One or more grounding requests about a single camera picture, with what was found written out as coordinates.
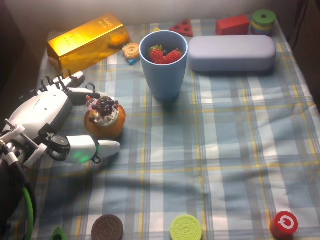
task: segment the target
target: red bottle cap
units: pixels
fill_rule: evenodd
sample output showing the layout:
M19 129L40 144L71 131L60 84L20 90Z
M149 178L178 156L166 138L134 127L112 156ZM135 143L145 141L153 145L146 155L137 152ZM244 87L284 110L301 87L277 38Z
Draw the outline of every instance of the red bottle cap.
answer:
M290 239L298 229L298 220L291 212L278 212L270 222L270 231L278 240Z

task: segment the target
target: triangular block with holes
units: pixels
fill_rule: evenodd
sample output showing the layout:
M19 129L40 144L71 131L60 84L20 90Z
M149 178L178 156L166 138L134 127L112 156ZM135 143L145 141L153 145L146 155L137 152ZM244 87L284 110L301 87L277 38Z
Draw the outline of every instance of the triangular block with holes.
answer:
M188 18L172 26L169 30L186 37L194 36L194 33L192 32L191 22Z

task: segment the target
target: robotic hand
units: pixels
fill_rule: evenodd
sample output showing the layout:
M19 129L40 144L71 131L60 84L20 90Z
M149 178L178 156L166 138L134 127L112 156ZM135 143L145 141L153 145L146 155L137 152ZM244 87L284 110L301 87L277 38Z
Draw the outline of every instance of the robotic hand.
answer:
M48 158L66 163L82 164L116 154L120 144L110 140L96 140L89 135L58 135L73 106L85 105L87 96L98 99L105 96L87 88L77 88L85 80L82 72L69 77L57 76L48 85L41 81L42 87L32 90L20 98L24 103L5 120L0 141L6 144L24 167L31 167L37 160ZM12 185L10 179L10 160L0 152L0 236L1 228L12 215L22 197L21 190Z

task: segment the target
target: cup rim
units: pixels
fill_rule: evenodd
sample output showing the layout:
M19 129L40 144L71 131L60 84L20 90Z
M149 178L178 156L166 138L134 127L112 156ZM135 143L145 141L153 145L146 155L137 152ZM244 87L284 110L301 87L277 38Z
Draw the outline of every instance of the cup rim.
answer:
M147 37L149 37L150 35L156 34L156 33L158 33L158 32L170 32L170 33L179 35L179 37L181 37L181 38L184 40L184 43L185 43L185 45L186 45L185 53L183 54L183 56L182 56L178 61L175 61L175 62L172 62L172 63L169 63L169 64L157 64L157 63L153 63L153 62L149 61L148 59L146 59L146 58L142 55L142 53L141 53L141 45L142 45L142 43L144 42L144 40L145 40ZM180 62L180 61L187 55L187 53L188 53L188 48L189 48L189 47L188 47L188 42L187 42L187 40L186 40L181 34L175 32L175 31L170 31L170 30L160 30L160 31L151 32L151 33L149 33L147 36L145 36L145 37L142 39L142 41L140 42L140 45L139 45L139 53L140 53L140 57L141 57L141 58L143 58L146 62L148 62L148 63L150 63L150 64L152 64L152 65L155 65L155 66L169 66L169 65L173 65L173 64L176 64L176 63Z

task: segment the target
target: gold box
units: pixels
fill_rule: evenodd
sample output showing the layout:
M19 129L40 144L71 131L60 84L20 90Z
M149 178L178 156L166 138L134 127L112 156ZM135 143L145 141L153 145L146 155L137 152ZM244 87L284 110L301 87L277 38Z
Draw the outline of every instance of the gold box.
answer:
M131 42L125 26L108 14L47 43L49 61L59 73L72 74L115 54Z

